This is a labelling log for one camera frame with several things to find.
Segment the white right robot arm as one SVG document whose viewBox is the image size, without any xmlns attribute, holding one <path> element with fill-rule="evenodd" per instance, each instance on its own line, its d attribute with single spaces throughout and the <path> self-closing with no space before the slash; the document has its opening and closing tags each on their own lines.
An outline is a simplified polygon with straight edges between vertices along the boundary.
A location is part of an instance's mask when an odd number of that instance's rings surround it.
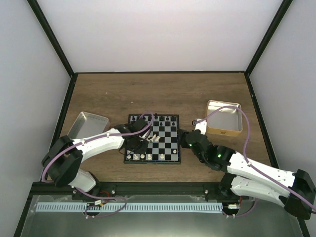
<svg viewBox="0 0 316 237">
<path fill-rule="evenodd" d="M 316 186 L 309 173 L 273 168 L 235 150 L 213 145 L 200 130 L 179 132 L 182 148 L 191 149 L 198 160 L 223 176 L 219 192 L 223 198 L 248 196 L 273 202 L 294 217 L 309 220 L 315 214 Z"/>
</svg>

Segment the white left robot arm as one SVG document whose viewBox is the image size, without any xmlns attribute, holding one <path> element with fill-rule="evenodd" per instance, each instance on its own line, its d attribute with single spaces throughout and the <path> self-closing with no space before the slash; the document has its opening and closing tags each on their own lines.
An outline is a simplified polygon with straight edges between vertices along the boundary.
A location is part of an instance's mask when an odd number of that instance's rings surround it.
<svg viewBox="0 0 316 237">
<path fill-rule="evenodd" d="M 73 186 L 89 199 L 98 198 L 101 193 L 99 181 L 91 172 L 80 169 L 81 164 L 110 150 L 140 150 L 144 153 L 148 147 L 146 138 L 151 133 L 152 123 L 139 118 L 87 138 L 60 137 L 41 162 L 44 168 L 42 181 L 53 183 L 58 188 Z"/>
</svg>

